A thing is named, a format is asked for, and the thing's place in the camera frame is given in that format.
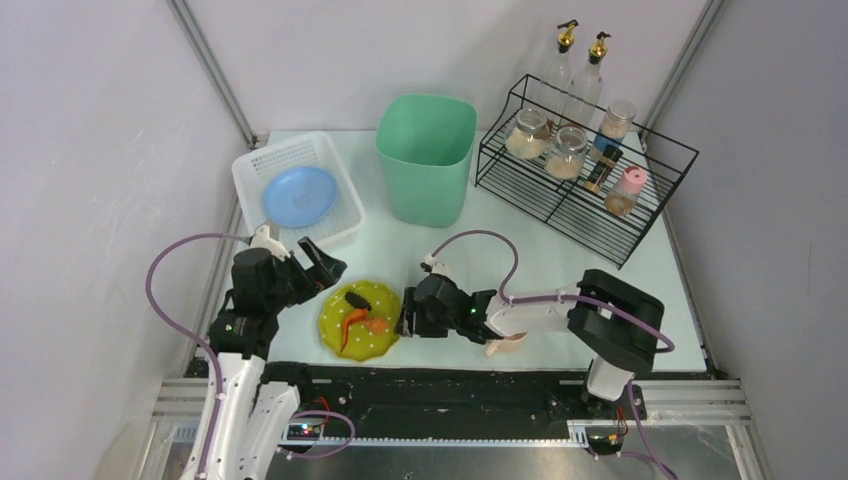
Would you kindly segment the green polka dot plate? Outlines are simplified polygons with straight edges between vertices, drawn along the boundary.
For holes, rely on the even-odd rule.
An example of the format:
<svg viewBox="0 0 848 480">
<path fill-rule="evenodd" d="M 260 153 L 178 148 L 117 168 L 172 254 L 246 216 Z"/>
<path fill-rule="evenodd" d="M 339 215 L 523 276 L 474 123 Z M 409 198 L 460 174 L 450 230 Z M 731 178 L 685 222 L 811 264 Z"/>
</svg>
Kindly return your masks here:
<svg viewBox="0 0 848 480">
<path fill-rule="evenodd" d="M 349 342 L 343 352 L 340 351 L 344 317 L 354 310 L 344 299 L 347 291 L 355 291 L 365 297 L 372 305 L 370 318 L 383 318 L 391 328 L 389 333 L 373 335 L 366 327 L 366 321 L 351 327 Z M 345 284 L 324 301 L 317 317 L 322 343 L 338 358 L 365 362 L 385 355 L 398 341 L 394 332 L 401 310 L 401 297 L 387 285 L 360 280 Z"/>
</svg>

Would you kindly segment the blue plate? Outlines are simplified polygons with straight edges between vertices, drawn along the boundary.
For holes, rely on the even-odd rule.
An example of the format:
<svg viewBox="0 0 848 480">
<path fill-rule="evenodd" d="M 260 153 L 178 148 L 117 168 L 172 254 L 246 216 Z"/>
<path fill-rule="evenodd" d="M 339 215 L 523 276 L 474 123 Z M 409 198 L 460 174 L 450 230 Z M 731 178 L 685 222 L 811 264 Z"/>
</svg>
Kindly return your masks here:
<svg viewBox="0 0 848 480">
<path fill-rule="evenodd" d="M 335 178 L 325 169 L 301 166 L 275 176 L 262 195 L 268 220 L 286 228 L 317 223 L 333 209 L 338 198 Z"/>
</svg>

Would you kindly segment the glass jar with light powder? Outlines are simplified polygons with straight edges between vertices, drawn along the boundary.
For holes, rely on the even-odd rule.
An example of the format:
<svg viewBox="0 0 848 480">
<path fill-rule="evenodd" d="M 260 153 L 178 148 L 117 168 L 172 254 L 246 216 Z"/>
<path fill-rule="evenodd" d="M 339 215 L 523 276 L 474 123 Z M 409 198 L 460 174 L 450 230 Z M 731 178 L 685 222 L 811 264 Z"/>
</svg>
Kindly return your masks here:
<svg viewBox="0 0 848 480">
<path fill-rule="evenodd" d="M 548 149 L 550 128 L 546 115 L 535 108 L 523 108 L 507 130 L 505 147 L 516 159 L 532 160 Z"/>
</svg>

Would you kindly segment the large glass jar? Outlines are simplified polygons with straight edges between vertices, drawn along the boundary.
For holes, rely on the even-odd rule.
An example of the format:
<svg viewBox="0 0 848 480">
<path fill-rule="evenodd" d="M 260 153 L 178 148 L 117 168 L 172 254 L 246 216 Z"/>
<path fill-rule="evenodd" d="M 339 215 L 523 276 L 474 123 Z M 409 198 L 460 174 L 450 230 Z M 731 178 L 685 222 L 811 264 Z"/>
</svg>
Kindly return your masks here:
<svg viewBox="0 0 848 480">
<path fill-rule="evenodd" d="M 545 170 L 561 180 L 575 180 L 582 171 L 588 139 L 578 127 L 561 127 L 552 141 L 547 155 Z"/>
</svg>

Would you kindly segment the pink lid spice jar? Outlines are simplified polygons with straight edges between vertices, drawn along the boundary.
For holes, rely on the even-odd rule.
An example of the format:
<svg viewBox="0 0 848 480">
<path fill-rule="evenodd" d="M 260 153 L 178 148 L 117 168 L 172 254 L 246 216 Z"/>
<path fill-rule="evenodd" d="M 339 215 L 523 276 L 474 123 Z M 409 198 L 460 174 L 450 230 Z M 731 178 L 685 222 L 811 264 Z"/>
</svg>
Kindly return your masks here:
<svg viewBox="0 0 848 480">
<path fill-rule="evenodd" d="M 619 217 L 629 215 L 648 179 L 645 169 L 639 166 L 627 167 L 604 199 L 607 211 Z"/>
</svg>

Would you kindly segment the small black cap spice bottle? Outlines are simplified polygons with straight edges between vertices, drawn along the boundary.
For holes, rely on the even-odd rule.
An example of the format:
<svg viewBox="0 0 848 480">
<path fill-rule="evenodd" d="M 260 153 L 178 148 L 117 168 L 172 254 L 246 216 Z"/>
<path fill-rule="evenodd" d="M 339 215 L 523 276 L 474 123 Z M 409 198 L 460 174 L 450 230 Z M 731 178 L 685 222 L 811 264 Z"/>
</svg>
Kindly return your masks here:
<svg viewBox="0 0 848 480">
<path fill-rule="evenodd" d="M 599 194 L 604 182 L 615 169 L 622 155 L 623 152 L 621 149 L 613 144 L 608 145 L 585 180 L 584 187 L 591 192 Z"/>
</svg>

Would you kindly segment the spice shaker white lid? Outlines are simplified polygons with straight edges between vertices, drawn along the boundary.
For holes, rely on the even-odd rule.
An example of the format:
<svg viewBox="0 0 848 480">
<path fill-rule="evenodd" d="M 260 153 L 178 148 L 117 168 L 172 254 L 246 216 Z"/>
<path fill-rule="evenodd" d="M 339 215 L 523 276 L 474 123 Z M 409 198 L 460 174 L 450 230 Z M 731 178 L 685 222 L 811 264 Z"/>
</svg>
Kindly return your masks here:
<svg viewBox="0 0 848 480">
<path fill-rule="evenodd" d="M 593 141 L 593 147 L 598 153 L 603 153 L 608 147 L 618 147 L 622 144 L 636 116 L 636 106 L 625 99 L 612 101 L 600 123 Z"/>
</svg>

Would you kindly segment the glass oil bottle gold cap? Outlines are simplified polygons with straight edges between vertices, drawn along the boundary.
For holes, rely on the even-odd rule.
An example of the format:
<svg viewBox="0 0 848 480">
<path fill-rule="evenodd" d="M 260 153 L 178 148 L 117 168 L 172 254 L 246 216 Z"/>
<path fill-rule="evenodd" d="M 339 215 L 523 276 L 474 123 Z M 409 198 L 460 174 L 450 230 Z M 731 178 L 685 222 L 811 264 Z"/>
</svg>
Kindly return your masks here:
<svg viewBox="0 0 848 480">
<path fill-rule="evenodd" d="M 610 34 L 604 31 L 597 34 L 595 42 L 589 47 L 587 63 L 571 79 L 562 111 L 563 126 L 590 126 L 603 90 L 601 65 L 608 51 L 606 39 L 609 37 Z"/>
</svg>

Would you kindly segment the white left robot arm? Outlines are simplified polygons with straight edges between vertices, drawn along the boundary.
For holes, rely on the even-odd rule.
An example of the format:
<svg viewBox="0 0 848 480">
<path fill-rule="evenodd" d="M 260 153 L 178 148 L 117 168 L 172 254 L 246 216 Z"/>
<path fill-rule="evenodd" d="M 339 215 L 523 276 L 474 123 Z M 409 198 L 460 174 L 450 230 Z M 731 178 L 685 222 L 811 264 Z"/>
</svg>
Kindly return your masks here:
<svg viewBox="0 0 848 480">
<path fill-rule="evenodd" d="M 255 234 L 231 267 L 232 286 L 210 325 L 209 383 L 201 426 L 185 479 L 263 479 L 289 419 L 300 404 L 298 388 L 263 373 L 279 314 L 335 285 L 345 262 L 310 238 L 298 245 L 311 261 Z"/>
</svg>

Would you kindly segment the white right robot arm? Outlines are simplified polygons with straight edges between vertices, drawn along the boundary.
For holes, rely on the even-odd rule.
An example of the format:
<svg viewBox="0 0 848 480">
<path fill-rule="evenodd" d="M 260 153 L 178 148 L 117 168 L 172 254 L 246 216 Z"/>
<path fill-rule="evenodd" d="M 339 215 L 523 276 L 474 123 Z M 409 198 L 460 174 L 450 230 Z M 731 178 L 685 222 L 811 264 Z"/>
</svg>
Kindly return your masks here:
<svg viewBox="0 0 848 480">
<path fill-rule="evenodd" d="M 455 332 L 485 344 L 527 333 L 570 333 L 595 354 L 584 390 L 607 402 L 653 369 L 672 341 L 660 331 L 664 304 L 598 269 L 574 285 L 524 297 L 499 290 L 467 293 L 449 277 L 429 273 L 405 290 L 395 331 L 403 337 L 445 338 Z"/>
</svg>

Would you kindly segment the orange fried nugget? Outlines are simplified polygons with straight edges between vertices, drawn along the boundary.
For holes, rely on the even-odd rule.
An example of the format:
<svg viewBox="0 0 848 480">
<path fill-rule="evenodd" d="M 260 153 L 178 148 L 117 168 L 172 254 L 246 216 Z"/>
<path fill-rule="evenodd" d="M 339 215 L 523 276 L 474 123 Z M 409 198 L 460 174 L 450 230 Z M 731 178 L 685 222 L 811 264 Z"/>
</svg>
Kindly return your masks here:
<svg viewBox="0 0 848 480">
<path fill-rule="evenodd" d="M 389 323 L 383 318 L 368 319 L 366 327 L 373 335 L 383 335 L 391 331 Z"/>
</svg>

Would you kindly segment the orange chicken wing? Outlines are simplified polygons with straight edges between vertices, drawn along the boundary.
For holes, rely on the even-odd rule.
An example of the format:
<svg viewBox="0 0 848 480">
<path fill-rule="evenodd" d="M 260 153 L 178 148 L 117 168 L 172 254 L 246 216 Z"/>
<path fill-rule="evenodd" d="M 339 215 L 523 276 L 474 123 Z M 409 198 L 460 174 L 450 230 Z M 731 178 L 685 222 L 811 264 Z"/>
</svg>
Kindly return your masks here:
<svg viewBox="0 0 848 480">
<path fill-rule="evenodd" d="M 348 345 L 350 329 L 352 326 L 369 319 L 370 311 L 364 308 L 357 308 L 349 312 L 341 323 L 341 346 L 340 351 L 343 352 Z"/>
</svg>

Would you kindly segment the pink mug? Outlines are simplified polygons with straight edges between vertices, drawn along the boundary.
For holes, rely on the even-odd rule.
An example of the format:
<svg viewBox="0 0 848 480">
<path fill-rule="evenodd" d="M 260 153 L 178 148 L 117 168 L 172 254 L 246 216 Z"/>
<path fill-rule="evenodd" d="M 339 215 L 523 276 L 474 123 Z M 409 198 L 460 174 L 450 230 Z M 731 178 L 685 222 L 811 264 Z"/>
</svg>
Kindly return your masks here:
<svg viewBox="0 0 848 480">
<path fill-rule="evenodd" d="M 502 339 L 490 340 L 485 345 L 484 355 L 491 358 L 496 354 L 516 352 L 523 346 L 527 335 L 527 332 L 522 332 Z"/>
</svg>

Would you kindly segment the white perforated plastic basket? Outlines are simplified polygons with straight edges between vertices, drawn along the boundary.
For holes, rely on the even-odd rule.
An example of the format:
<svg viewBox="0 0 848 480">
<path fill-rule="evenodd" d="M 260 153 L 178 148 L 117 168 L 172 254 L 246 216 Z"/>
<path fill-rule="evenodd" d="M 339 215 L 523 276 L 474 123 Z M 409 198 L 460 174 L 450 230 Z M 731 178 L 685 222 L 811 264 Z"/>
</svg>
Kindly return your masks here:
<svg viewBox="0 0 848 480">
<path fill-rule="evenodd" d="M 352 240 L 365 210 L 326 132 L 300 132 L 238 157 L 231 166 L 251 231 L 269 222 L 287 246 L 307 236 L 328 250 Z"/>
</svg>

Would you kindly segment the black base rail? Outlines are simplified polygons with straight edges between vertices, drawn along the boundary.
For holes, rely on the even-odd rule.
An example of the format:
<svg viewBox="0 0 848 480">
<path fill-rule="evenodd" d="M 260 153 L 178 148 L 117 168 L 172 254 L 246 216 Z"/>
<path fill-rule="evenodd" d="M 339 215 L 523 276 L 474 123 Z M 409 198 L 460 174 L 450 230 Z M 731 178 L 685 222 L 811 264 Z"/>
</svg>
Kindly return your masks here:
<svg viewBox="0 0 848 480">
<path fill-rule="evenodd" d="M 305 407 L 350 418 L 359 440 L 567 439 L 569 421 L 644 420 L 635 387 L 616 401 L 588 394 L 574 372 L 365 368 L 274 362 L 266 380 L 293 381 Z"/>
</svg>

